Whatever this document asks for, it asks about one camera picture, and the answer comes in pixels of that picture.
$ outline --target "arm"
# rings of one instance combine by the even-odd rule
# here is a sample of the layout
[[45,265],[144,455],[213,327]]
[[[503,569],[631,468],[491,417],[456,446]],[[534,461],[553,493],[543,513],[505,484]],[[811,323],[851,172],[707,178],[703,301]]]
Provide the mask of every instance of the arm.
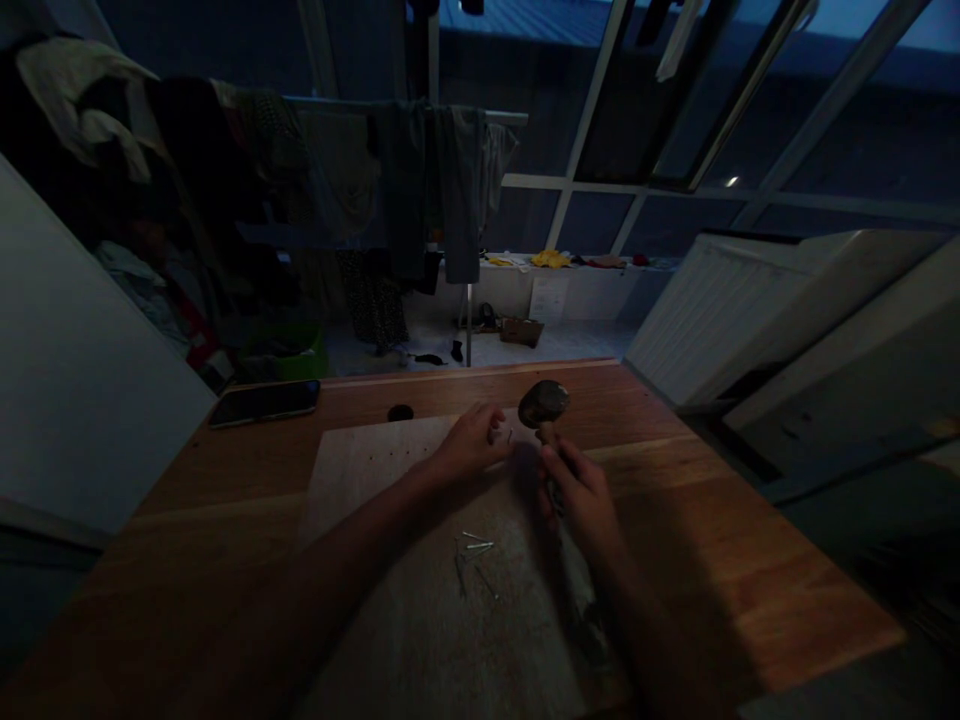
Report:
[[510,454],[488,440],[503,420],[498,407],[478,403],[436,453],[295,556],[227,626],[168,716],[273,717],[285,709],[424,511]]
[[[560,440],[560,450],[567,462],[544,445],[541,479],[549,475],[560,485],[571,534],[611,596],[652,717],[720,717],[715,685],[696,647],[683,637],[630,556],[603,469],[567,440]],[[540,509],[556,526],[542,486]]]

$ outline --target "green basket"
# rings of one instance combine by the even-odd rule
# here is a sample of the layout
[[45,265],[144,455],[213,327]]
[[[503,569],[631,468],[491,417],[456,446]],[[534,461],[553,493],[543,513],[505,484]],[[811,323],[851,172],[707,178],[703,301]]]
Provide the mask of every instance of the green basket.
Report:
[[272,338],[308,345],[313,350],[312,355],[277,358],[281,380],[318,380],[327,377],[330,366],[327,346],[323,343],[323,330],[314,323],[264,325],[240,351],[240,359],[249,357],[250,349],[258,342]]

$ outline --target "hand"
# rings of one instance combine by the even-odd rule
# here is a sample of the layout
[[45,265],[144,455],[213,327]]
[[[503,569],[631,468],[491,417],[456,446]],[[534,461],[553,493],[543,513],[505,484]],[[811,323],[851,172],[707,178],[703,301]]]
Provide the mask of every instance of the hand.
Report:
[[601,572],[614,573],[629,561],[630,553],[617,521],[606,473],[569,440],[558,437],[558,445],[567,462],[549,445],[544,445],[540,453],[540,510],[555,530],[559,518],[546,488],[547,478],[553,478],[563,494],[566,521],[580,551]]
[[492,433],[504,420],[503,410],[493,403],[476,403],[457,420],[427,463],[442,480],[450,481],[472,477],[506,460],[513,446],[493,439]]

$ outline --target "hammer handle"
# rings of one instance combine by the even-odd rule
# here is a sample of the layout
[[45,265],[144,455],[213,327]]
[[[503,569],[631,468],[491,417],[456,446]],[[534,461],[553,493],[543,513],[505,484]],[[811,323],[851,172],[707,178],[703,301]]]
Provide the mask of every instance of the hammer handle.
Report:
[[544,445],[552,447],[558,456],[560,455],[560,446],[557,444],[557,432],[553,429],[552,422],[540,423],[540,440]]
[[[563,457],[560,454],[557,434],[553,429],[552,422],[540,424],[540,440],[544,445],[553,448],[558,457]],[[609,657],[607,656],[607,641],[603,630],[592,619],[596,615],[593,612],[593,605],[597,601],[597,596],[593,588],[593,580],[590,577],[590,567],[570,534],[566,511],[563,507],[563,494],[553,478],[547,481],[547,495],[553,504],[557,519],[560,521],[560,558],[563,562],[563,574],[567,586],[567,596],[570,601],[570,610],[573,613],[571,620],[574,627],[578,628],[575,635],[581,642],[585,640],[584,635],[592,640],[581,649],[593,669],[602,670],[607,667]]]

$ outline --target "white floor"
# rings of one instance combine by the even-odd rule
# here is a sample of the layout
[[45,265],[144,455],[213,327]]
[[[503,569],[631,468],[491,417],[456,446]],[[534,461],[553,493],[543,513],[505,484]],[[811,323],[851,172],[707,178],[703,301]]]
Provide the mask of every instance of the white floor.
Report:
[[[415,372],[425,370],[466,367],[466,333],[456,332],[452,325],[411,324],[410,342],[407,351],[412,355],[427,353],[439,356],[446,366],[417,363],[413,358],[402,358],[399,351],[386,357],[373,356],[373,346],[361,343],[353,335],[350,325],[329,328],[326,331],[327,352],[330,355],[331,374],[376,375],[392,372]],[[500,341],[500,336],[474,334],[472,367],[490,365],[513,365],[518,363],[548,362],[555,360],[579,360],[592,357],[615,357],[620,359],[636,335],[638,326],[615,322],[575,321],[564,322],[544,328],[535,349]],[[463,343],[464,362],[458,363],[451,356],[453,341]]]

